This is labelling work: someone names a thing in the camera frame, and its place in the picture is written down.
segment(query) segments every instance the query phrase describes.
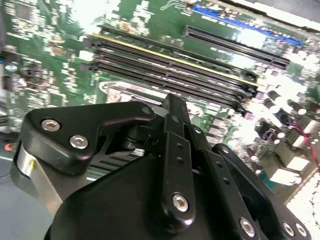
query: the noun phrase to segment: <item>black pcie slot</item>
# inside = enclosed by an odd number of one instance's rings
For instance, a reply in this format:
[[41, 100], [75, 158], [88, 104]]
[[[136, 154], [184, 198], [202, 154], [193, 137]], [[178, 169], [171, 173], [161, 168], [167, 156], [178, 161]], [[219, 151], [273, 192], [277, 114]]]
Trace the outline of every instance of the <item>black pcie slot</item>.
[[109, 62], [109, 64], [100, 63], [97, 66], [97, 70], [105, 71], [107, 73], [113, 73], [125, 78], [137, 81], [143, 84], [150, 84], [151, 86], [158, 87], [160, 90], [169, 90], [171, 92], [182, 94], [183, 96], [191, 96], [192, 98], [203, 100], [210, 103], [216, 103], [218, 105], [224, 106], [226, 108], [235, 108], [239, 102], [229, 101], [228, 99], [223, 99], [216, 97], [214, 95], [205, 94], [203, 92], [198, 92], [196, 89], [186, 88], [179, 84], [173, 82], [166, 82], [161, 79], [158, 79], [155, 76], [144, 75], [139, 72], [135, 72], [131, 69], [125, 68], [123, 66], [117, 66], [117, 63]]
[[163, 78], [171, 79], [177, 82], [186, 83], [189, 87], [192, 87], [195, 89], [201, 89], [202, 92], [210, 92], [211, 94], [223, 95], [224, 98], [233, 98], [237, 100], [240, 95], [243, 97], [245, 95], [245, 92], [241, 89], [239, 89], [239, 91], [235, 91], [235, 90], [232, 91], [230, 88], [228, 89], [227, 86], [223, 87], [223, 86], [213, 85], [210, 83], [200, 81], [195, 77], [190, 77], [190, 76], [182, 75], [179, 73], [171, 72], [166, 69], [156, 67], [150, 64], [145, 64], [143, 62], [134, 61], [132, 59], [123, 58], [123, 57], [115, 56], [108, 53], [105, 53], [104, 55], [100, 55], [98, 58], [100, 60], [103, 59], [107, 61], [113, 61], [131, 68], [135, 67], [139, 70], [144, 70], [145, 72], [150, 72], [151, 74], [155, 74]]
[[242, 74], [244, 76], [250, 77], [251, 80], [254, 83], [257, 82], [258, 76], [256, 74], [254, 74], [252, 71], [249, 71], [249, 70], [246, 70], [246, 69], [243, 69], [243, 68], [240, 68], [240, 67], [236, 67], [236, 66], [231, 66], [231, 65], [226, 64], [224, 62], [220, 62], [220, 61], [211, 59], [211, 58], [203, 56], [203, 55], [198, 55], [196, 53], [193, 53], [193, 52], [190, 52], [190, 51], [186, 51], [186, 50], [183, 50], [183, 49], [175, 47], [175, 46], [166, 45], [164, 43], [161, 43], [161, 42], [158, 42], [158, 41], [155, 41], [155, 40], [151, 40], [151, 39], [148, 39], [148, 38], [145, 38], [145, 37], [141, 37], [141, 36], [138, 36], [138, 35], [133, 35], [133, 34], [130, 34], [130, 33], [126, 32], [126, 31], [115, 29], [115, 28], [110, 27], [110, 26], [99, 25], [99, 27], [101, 28], [102, 32], [111, 33], [111, 34], [116, 34], [116, 35], [119, 35], [119, 36], [127, 37], [129, 40], [136, 40], [136, 41], [140, 41], [140, 42], [145, 43], [145, 44], [149, 44], [149, 45], [152, 45], [152, 46], [155, 46], [155, 47], [159, 47], [161, 49], [167, 49], [167, 50], [171, 51], [172, 53], [179, 53], [179, 54], [182, 54], [182, 55], [185, 55], [185, 56], [189, 56], [190, 58], [197, 59], [200, 62], [208, 63], [208, 64], [211, 64], [211, 65], [221, 66], [221, 67], [229, 69], [230, 72], [237, 72], [237, 73], [240, 73], [240, 74]]
[[224, 50], [231, 54], [248, 57], [262, 64], [271, 65], [281, 70], [285, 70], [290, 63], [290, 60], [284, 57], [223, 38], [193, 26], [186, 26], [184, 35], [186, 38], [202, 42], [210, 47]]
[[205, 78], [209, 80], [211, 79], [223, 84], [232, 85], [234, 88], [245, 89], [247, 85], [246, 83], [236, 81], [229, 77], [214, 74], [212, 72], [207, 72], [205, 70], [202, 70], [196, 67], [186, 66], [180, 62], [174, 62], [168, 59], [163, 59], [159, 56], [148, 54], [146, 52], [142, 52], [127, 46], [118, 45], [113, 42], [104, 41], [103, 43], [101, 43], [100, 48], [106, 48], [108, 50], [118, 51], [123, 54], [131, 54], [141, 59], [144, 59], [146, 61], [153, 61], [154, 63], [160, 64], [160, 65], [166, 65], [166, 66], [170, 66], [171, 68], [176, 68], [177, 70], [182, 72], [199, 75], [200, 78]]

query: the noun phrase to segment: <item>silver screw head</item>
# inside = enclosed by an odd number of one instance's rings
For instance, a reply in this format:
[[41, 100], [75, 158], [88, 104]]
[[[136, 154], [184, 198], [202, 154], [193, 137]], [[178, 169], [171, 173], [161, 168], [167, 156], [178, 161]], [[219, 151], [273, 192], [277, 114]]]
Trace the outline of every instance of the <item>silver screw head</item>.
[[41, 122], [41, 127], [49, 132], [55, 132], [60, 129], [60, 124], [53, 119], [45, 119]]
[[85, 149], [88, 147], [88, 140], [81, 135], [74, 135], [70, 138], [70, 144], [75, 149]]
[[222, 146], [221, 148], [222, 148], [222, 151], [224, 151], [226, 154], [228, 154], [228, 153], [229, 153], [229, 149], [228, 149], [228, 148], [226, 148], [225, 146]]
[[147, 108], [146, 106], [144, 106], [142, 108], [142, 111], [145, 113], [145, 114], [151, 114], [151, 110], [149, 108]]
[[188, 201], [187, 199], [182, 196], [181, 194], [175, 194], [172, 197], [173, 205], [178, 209], [180, 212], [186, 212], [188, 210]]
[[177, 116], [172, 115], [172, 119], [173, 121], [175, 121], [176, 123], [179, 123], [179, 118]]
[[294, 236], [295, 235], [295, 232], [294, 230], [292, 229], [292, 227], [286, 223], [285, 221], [283, 222], [283, 226], [284, 226], [284, 230], [290, 235], [290, 236]]
[[201, 129], [198, 128], [197, 126], [194, 127], [194, 130], [197, 134], [200, 134], [201, 133]]
[[296, 223], [295, 226], [296, 226], [296, 228], [298, 229], [299, 233], [300, 233], [302, 236], [304, 236], [304, 237], [307, 236], [306, 230], [305, 230], [299, 223]]
[[11, 72], [11, 73], [14, 73], [14, 72], [16, 72], [16, 71], [18, 70], [17, 65], [12, 64], [12, 63], [9, 63], [9, 64], [5, 65], [4, 68], [5, 68], [7, 71]]
[[249, 237], [254, 237], [255, 236], [255, 229], [251, 225], [251, 223], [245, 219], [244, 217], [240, 218], [240, 225], [243, 231], [249, 236]]

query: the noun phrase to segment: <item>electrolytic capacitor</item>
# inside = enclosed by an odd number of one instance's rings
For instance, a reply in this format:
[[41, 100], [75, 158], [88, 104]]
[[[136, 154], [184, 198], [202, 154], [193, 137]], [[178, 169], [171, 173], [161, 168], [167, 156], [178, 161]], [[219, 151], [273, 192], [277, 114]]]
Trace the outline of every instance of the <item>electrolytic capacitor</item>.
[[290, 115], [286, 113], [283, 109], [280, 109], [280, 111], [274, 115], [282, 125], [290, 126], [292, 124], [292, 119]]
[[238, 144], [238, 141], [232, 136], [227, 136], [223, 142], [230, 148], [234, 148]]
[[307, 110], [303, 108], [299, 103], [296, 103], [292, 100], [287, 101], [288, 105], [292, 107], [299, 115], [306, 114]]
[[246, 153], [248, 154], [249, 158], [252, 161], [256, 161], [258, 159], [258, 157], [256, 156], [255, 152], [251, 148], [247, 148], [246, 149]]
[[286, 134], [276, 125], [272, 125], [272, 128], [275, 130], [274, 135], [278, 138], [278, 139], [283, 139]]
[[240, 136], [239, 128], [236, 126], [231, 127], [229, 132], [231, 133], [232, 137], [234, 137], [234, 138], [237, 138]]
[[264, 101], [264, 105], [266, 106], [267, 109], [270, 110], [272, 114], [276, 114], [280, 110], [280, 107], [275, 105], [269, 98]]
[[256, 132], [263, 141], [268, 141], [274, 134], [275, 129], [272, 128], [270, 123], [262, 121], [260, 126], [256, 128]]
[[280, 139], [277, 138], [277, 136], [275, 134], [272, 135], [271, 137], [271, 141], [273, 142], [273, 144], [277, 145], [280, 143]]
[[315, 103], [315, 102], [312, 102], [311, 105], [311, 110], [316, 113], [316, 114], [320, 114], [320, 105]]
[[274, 102], [275, 102], [275, 104], [281, 104], [282, 102], [283, 102], [283, 97], [282, 96], [280, 96], [280, 94], [279, 93], [277, 93], [276, 91], [274, 91], [274, 90], [272, 90], [272, 91], [270, 91], [269, 93], [268, 93], [268, 96], [269, 96], [269, 98], [271, 98]]
[[251, 166], [252, 166], [255, 174], [260, 174], [260, 173], [262, 172], [262, 167], [259, 166], [257, 163], [252, 162], [252, 163], [251, 163]]

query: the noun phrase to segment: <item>blue pcie slot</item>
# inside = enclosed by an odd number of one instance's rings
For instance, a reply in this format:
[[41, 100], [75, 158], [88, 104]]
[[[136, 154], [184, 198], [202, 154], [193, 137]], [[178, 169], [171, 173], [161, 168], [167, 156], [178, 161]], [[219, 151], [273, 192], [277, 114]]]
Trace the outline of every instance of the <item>blue pcie slot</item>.
[[257, 31], [259, 33], [262, 33], [262, 34], [270, 37], [270, 38], [279, 39], [279, 40], [281, 40], [283, 42], [286, 42], [288, 44], [292, 44], [292, 45], [295, 45], [295, 46], [298, 46], [298, 47], [302, 46], [302, 42], [301, 41], [297, 41], [295, 39], [292, 39], [292, 38], [289, 38], [289, 37], [280, 36], [280, 35], [273, 35], [269, 31], [265, 31], [265, 30], [262, 30], [260, 28], [254, 27], [254, 26], [249, 26], [249, 25], [247, 25], [247, 24], [245, 24], [245, 23], [243, 23], [243, 22], [241, 22], [239, 20], [232, 20], [232, 19], [220, 17], [216, 11], [213, 11], [213, 10], [210, 10], [210, 9], [207, 9], [207, 8], [194, 6], [192, 10], [195, 13], [199, 13], [199, 14], [208, 16], [210, 18], [220, 20], [220, 21], [223, 21], [223, 22], [228, 23], [228, 24], [232, 24], [232, 25], [240, 27], [240, 28], [251, 29], [251, 30]]

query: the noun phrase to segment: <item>motherboard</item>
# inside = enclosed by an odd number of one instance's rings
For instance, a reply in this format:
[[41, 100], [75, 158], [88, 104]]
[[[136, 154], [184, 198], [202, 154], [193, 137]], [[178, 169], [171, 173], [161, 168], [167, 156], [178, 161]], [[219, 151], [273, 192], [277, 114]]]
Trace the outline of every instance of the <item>motherboard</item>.
[[[216, 0], [2, 0], [0, 20], [13, 132], [36, 108], [152, 107], [173, 93], [211, 145], [228, 145], [271, 189], [316, 168], [313, 30]], [[113, 159], [105, 173], [130, 160]]]

